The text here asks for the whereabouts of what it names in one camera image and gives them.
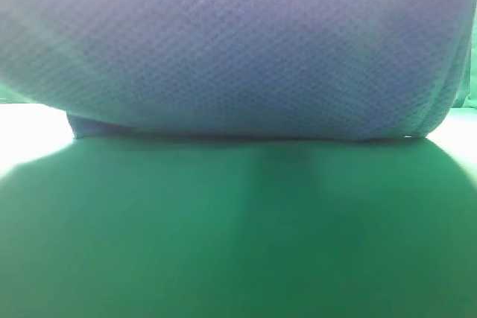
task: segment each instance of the pillow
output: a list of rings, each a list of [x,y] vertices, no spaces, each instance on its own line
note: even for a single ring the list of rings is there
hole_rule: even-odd
[[[422,137],[477,0],[2,0],[1,82],[78,136]]]

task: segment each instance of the cushion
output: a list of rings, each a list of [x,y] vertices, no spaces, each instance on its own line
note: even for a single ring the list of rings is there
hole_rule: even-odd
[[[475,4],[2,0],[0,81],[78,136],[420,137],[455,100]]]

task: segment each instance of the fabric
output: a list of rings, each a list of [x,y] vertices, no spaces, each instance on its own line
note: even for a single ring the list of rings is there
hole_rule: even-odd
[[[476,1],[2,0],[0,81],[78,136],[424,136],[455,100]]]

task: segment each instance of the green surface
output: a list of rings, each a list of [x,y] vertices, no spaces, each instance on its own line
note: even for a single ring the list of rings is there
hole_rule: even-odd
[[[476,219],[427,140],[77,141],[0,179],[0,317],[477,317]]]

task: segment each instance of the gray fabric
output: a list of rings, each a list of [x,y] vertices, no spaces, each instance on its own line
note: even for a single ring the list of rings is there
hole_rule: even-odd
[[[1,81],[95,125],[424,136],[455,100],[476,1],[2,0]]]

